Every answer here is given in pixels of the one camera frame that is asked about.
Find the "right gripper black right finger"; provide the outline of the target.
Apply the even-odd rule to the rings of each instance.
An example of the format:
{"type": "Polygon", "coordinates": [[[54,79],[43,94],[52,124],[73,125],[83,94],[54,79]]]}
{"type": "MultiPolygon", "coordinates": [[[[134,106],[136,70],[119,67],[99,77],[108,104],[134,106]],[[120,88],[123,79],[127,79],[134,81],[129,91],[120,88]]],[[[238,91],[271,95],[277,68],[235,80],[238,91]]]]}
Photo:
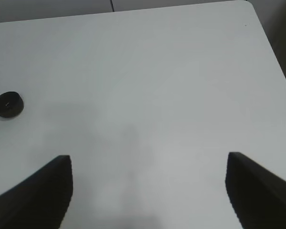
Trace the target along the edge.
{"type": "Polygon", "coordinates": [[[286,181],[246,155],[230,152],[225,187],[244,229],[286,229],[286,181]]]}

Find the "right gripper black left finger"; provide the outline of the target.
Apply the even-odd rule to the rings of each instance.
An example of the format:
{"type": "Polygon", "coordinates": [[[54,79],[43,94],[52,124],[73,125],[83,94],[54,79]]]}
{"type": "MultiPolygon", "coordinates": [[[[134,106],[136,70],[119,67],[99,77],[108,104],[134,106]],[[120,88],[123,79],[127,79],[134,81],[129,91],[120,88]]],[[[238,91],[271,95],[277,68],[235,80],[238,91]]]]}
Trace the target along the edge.
{"type": "Polygon", "coordinates": [[[71,157],[57,156],[0,195],[0,229],[58,229],[72,195],[71,157]]]}

